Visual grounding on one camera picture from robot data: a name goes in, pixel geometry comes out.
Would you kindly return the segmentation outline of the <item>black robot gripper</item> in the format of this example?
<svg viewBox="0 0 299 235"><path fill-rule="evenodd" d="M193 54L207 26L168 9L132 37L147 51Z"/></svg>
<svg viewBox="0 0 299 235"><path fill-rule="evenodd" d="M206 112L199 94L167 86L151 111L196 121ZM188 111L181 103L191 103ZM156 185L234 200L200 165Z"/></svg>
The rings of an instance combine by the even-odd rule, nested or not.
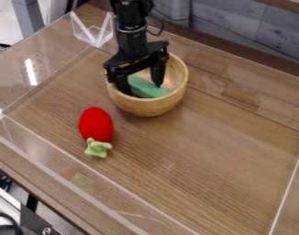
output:
<svg viewBox="0 0 299 235"><path fill-rule="evenodd" d="M140 70L151 69L151 79L156 87L164 82L165 66L169 59L167 40L148 41L147 27L123 30L116 27L119 50L104 62L108 81L116 84L119 91L132 95L127 77Z"/></svg>

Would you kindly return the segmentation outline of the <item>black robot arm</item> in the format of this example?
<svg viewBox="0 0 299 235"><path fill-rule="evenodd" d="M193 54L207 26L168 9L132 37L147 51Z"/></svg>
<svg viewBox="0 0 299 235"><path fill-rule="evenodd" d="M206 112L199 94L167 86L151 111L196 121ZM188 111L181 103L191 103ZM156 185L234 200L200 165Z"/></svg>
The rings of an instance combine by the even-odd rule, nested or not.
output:
<svg viewBox="0 0 299 235"><path fill-rule="evenodd" d="M131 87L127 78L144 69L149 69L155 85L163 85L169 59L169 42L147 39L145 18L153 9L153 0L111 0L111 6L119 49L103 63L103 67L108 82L116 85L120 92L129 95Z"/></svg>

